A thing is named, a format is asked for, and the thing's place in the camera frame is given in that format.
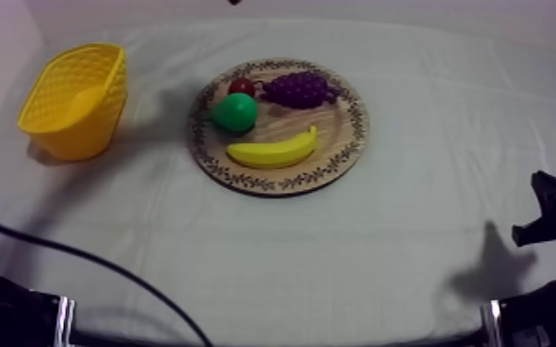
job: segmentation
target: toy fruit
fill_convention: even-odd
[[[262,100],[299,110],[319,107],[323,102],[335,103],[338,96],[322,75],[308,71],[294,72],[264,83],[263,91]]]
[[[257,94],[257,89],[254,87],[254,83],[247,79],[247,78],[238,78],[231,82],[231,85],[228,87],[228,93],[244,93],[252,98]]]
[[[285,141],[271,143],[236,143],[226,152],[236,162],[257,169],[278,169],[303,161],[317,147],[317,128]]]
[[[226,130],[242,132],[249,130],[257,121],[257,102],[249,95],[227,95],[212,108],[212,121]]]

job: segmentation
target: wooden plate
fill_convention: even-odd
[[[325,102],[312,110],[293,110],[259,98],[259,117],[252,131],[233,137],[209,121],[211,107],[227,95],[236,78],[271,81],[293,72],[322,74],[338,90],[336,104]],[[235,142],[274,142],[317,127],[317,149],[302,162],[272,170],[252,169],[231,161],[226,146]],[[367,142],[369,116],[356,91],[332,71],[307,61],[275,58],[244,63],[215,78],[199,94],[188,119],[187,139],[200,168],[234,190],[261,196],[306,193],[341,177],[355,163]]]

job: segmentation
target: table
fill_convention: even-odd
[[[127,105],[104,155],[54,162],[17,130],[18,108],[44,61],[91,41],[125,47]],[[193,162],[187,111],[217,74],[275,56],[349,80],[370,138],[318,192],[247,197]],[[480,303],[556,279],[556,243],[511,240],[513,224],[539,215],[530,175],[556,175],[556,52],[414,27],[251,19],[95,32],[40,57],[0,114],[0,221],[138,273],[218,343],[444,335],[476,327]],[[77,299],[81,327],[196,341],[159,302],[83,260],[0,238],[0,270]]]

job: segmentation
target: decorative plate border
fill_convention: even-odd
[[[212,157],[205,149],[204,128],[207,126],[208,121],[203,115],[209,111],[208,105],[213,101],[213,95],[218,90],[220,84],[230,83],[237,78],[248,76],[253,70],[263,71],[280,68],[296,68],[322,75],[328,81],[328,84],[337,90],[338,97],[348,103],[347,111],[350,116],[350,125],[354,139],[347,143],[340,152],[332,156],[324,166],[318,166],[315,170],[299,173],[280,181],[258,178],[245,173],[231,173],[229,167],[222,166],[220,161]],[[288,196],[294,194],[294,190],[300,185],[318,182],[320,179],[325,178],[326,175],[335,174],[335,177],[332,177],[326,183],[327,185],[353,166],[367,142],[369,115],[359,95],[343,78],[340,78],[333,71],[304,60],[273,58],[244,63],[231,68],[222,73],[218,78],[215,78],[199,93],[199,96],[194,101],[189,114],[188,126],[190,129],[188,132],[188,142],[192,156],[209,176],[245,193]],[[315,185],[310,189],[296,192],[296,194],[303,194],[318,188],[320,186]]]

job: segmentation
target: banana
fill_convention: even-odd
[[[317,128],[292,138],[270,143],[236,143],[226,153],[244,166],[257,169],[279,169],[303,161],[317,147]]]

